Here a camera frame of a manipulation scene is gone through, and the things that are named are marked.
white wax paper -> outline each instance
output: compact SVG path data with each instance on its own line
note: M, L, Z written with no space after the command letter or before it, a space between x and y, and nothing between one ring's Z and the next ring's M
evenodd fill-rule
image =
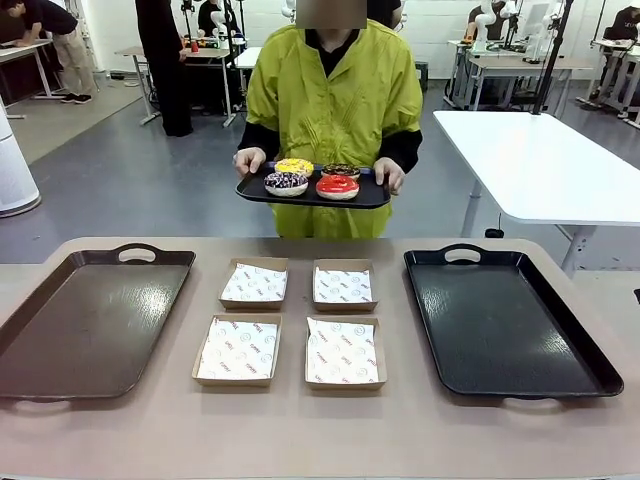
M307 378L315 383L378 381L373 325L320 322L307 318Z
M222 292L222 300L276 302L284 298L287 272L238 263Z
M313 299L321 303L368 303L373 301L368 270L344 272L316 267Z
M278 326L213 319L198 378L254 380L271 377Z

yellow-green jacket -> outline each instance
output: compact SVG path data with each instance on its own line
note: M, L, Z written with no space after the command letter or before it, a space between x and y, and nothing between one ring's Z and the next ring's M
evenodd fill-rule
M383 137L420 129L422 91L407 43L368 21L327 78L320 55L291 25L264 45L248 92L248 121L279 132L280 156L372 167ZM285 238L375 238L391 216L376 210L272 206Z

hand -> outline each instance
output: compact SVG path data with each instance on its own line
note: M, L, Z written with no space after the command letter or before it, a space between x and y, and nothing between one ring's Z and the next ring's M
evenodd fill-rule
M245 148L238 150L233 157L233 165L241 177L245 177L249 173L256 173L265 160L267 154L258 147Z
M382 185L384 179L389 177L389 191L392 195L400 195L405 177L404 170L400 168L400 165L389 157L382 157L373 164L373 171L376 174L376 183L378 185Z

yellow glazed donut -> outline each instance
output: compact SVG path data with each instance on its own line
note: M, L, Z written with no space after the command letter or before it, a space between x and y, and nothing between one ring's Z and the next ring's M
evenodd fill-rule
M313 163L299 158L285 158L276 163L275 170L280 173L297 173L310 177L313 174Z

donut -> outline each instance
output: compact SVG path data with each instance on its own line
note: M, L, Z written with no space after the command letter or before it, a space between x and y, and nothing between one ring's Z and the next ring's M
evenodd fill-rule
M275 172L266 176L264 188L276 197L297 197L307 191L309 180L297 173Z
M360 169L346 163L332 163L322 167L322 176L326 175L344 175L357 180L360 177Z
M344 175L327 175L318 181L316 191L328 200L351 200L358 195L360 186L353 178Z
M280 173L298 173L309 178L313 174L313 163L299 158L285 158L276 163L275 171Z

